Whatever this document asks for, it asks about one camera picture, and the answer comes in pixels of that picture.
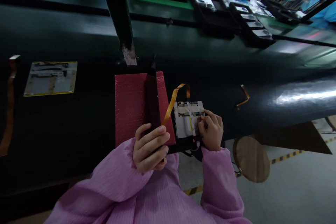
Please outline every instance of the red bubble wrap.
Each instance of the red bubble wrap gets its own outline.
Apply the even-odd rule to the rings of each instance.
[[[147,73],[115,75],[115,147],[135,136],[135,131],[146,123],[145,80]],[[163,72],[156,72],[161,122],[168,108]],[[167,145],[176,144],[172,118],[166,123],[170,139]]]

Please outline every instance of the black metal pole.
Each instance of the black metal pole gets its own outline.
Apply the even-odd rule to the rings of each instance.
[[[127,0],[106,0],[106,2],[119,38],[119,50],[123,51],[127,65],[136,65],[137,59]]]
[[[303,18],[301,18],[302,22],[307,21],[308,19],[310,19],[312,16],[316,15],[317,13],[319,13],[321,10],[323,10],[324,8],[327,8],[330,4],[332,4],[333,2],[335,2],[336,0],[327,0],[324,3],[322,3],[321,5],[317,6],[314,10],[312,10],[311,12],[309,12],[306,16],[304,16]]]

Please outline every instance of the pink sleeve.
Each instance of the pink sleeve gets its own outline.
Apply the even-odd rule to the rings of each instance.
[[[133,162],[135,138],[123,142],[97,165],[92,177],[74,185],[56,203],[45,223],[95,223],[114,203],[137,194],[153,171],[142,174]]]
[[[202,147],[204,188],[201,205],[229,223],[251,223],[244,217],[244,203],[237,188],[230,151],[217,152]]]

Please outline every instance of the pink jacket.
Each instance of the pink jacket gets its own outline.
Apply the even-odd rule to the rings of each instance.
[[[201,206],[180,186],[178,154],[162,171],[142,174],[133,162],[132,138],[113,150],[56,203],[45,223],[251,223],[243,216],[230,152],[202,148],[204,190]]]

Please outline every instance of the finger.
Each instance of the finger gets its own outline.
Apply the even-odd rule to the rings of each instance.
[[[210,116],[210,118],[212,119],[213,123],[216,125],[218,124],[218,120],[217,120],[217,115],[215,115],[214,113],[212,113],[210,110],[204,110],[205,113],[208,114],[208,116]]]
[[[164,159],[168,153],[168,146],[162,146],[159,150],[154,152],[148,158],[142,160],[139,165],[141,171],[148,172],[154,169],[154,167]]]
[[[222,126],[222,118],[219,115],[216,115],[216,117],[217,117],[218,125]]]
[[[149,132],[147,135],[144,135],[141,139],[140,139],[140,144],[139,144],[139,149],[144,146],[146,143],[152,141],[154,138],[163,135],[166,132],[166,127],[165,126],[160,126],[157,127],[155,130],[153,130],[152,132]]]
[[[164,145],[170,138],[170,134],[166,132],[163,135],[160,135],[154,138],[152,141],[146,143],[138,151],[139,160],[144,160],[149,157],[153,152],[157,150],[160,146]]]
[[[198,123],[198,130],[199,130],[199,133],[201,134],[201,136],[205,136],[206,131],[205,131],[205,126],[204,126],[204,121],[203,120]]]
[[[211,119],[211,117],[210,116],[202,116],[201,115],[201,119],[202,120],[204,120],[206,123],[207,123],[207,125],[208,125],[208,128],[211,128],[211,127],[214,127],[215,126],[215,124],[214,124],[214,122],[212,121],[212,119]]]
[[[167,163],[167,159],[164,158],[163,160],[161,160],[160,163],[158,163],[153,170],[163,170],[163,168],[166,166]]]
[[[142,134],[151,127],[151,124],[141,125],[135,132],[135,139],[139,141],[142,138]]]

